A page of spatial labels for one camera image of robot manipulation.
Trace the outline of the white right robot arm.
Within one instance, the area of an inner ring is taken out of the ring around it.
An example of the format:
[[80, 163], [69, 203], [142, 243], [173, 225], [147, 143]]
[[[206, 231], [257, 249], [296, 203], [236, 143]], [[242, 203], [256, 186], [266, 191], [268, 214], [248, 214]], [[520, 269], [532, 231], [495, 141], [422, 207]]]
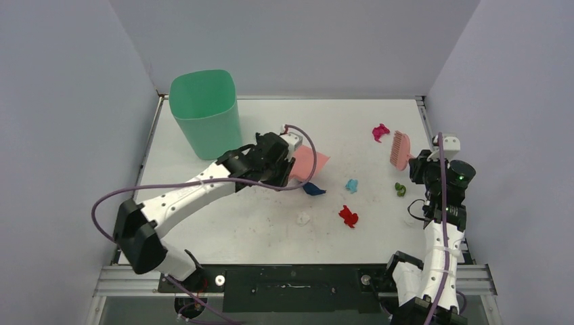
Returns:
[[384, 285], [397, 291], [389, 308], [392, 324], [467, 324], [456, 290], [458, 261], [466, 231], [463, 202], [475, 169], [461, 160], [443, 164], [422, 150], [409, 159], [410, 179], [425, 187], [422, 207], [426, 252], [419, 259], [397, 251], [383, 271]]

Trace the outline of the pink plastic hand brush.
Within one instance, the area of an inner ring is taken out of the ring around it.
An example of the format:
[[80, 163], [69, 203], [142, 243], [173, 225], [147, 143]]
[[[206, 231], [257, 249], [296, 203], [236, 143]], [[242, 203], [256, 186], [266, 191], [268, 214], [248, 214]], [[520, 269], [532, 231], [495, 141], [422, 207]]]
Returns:
[[409, 166], [410, 160], [414, 156], [411, 154], [410, 138], [406, 133], [395, 131], [393, 143], [389, 156], [390, 163], [398, 170], [404, 171]]

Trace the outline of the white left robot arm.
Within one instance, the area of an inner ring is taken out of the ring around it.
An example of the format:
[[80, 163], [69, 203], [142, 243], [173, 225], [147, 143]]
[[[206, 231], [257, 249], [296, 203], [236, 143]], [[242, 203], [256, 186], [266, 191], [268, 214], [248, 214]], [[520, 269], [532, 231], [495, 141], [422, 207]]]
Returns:
[[113, 239], [136, 274], [161, 272], [188, 292], [201, 285], [201, 266], [193, 254], [162, 239], [187, 217], [246, 186], [286, 186], [302, 137], [269, 132], [255, 139], [255, 144], [222, 154], [182, 188], [172, 186], [155, 198], [141, 203], [128, 199], [119, 206]]

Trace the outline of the pink plastic dustpan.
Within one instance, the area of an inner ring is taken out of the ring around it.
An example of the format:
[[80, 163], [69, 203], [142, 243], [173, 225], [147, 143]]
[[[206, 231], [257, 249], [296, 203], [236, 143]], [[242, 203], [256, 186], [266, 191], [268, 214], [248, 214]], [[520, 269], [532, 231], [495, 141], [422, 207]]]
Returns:
[[[309, 146], [302, 145], [294, 152], [293, 157], [295, 158], [295, 164], [290, 172], [289, 180], [296, 179], [298, 181], [304, 181], [308, 178], [313, 167], [315, 158], [313, 150]], [[329, 159], [329, 156], [317, 152], [317, 163], [313, 176], [317, 176], [320, 173]]]

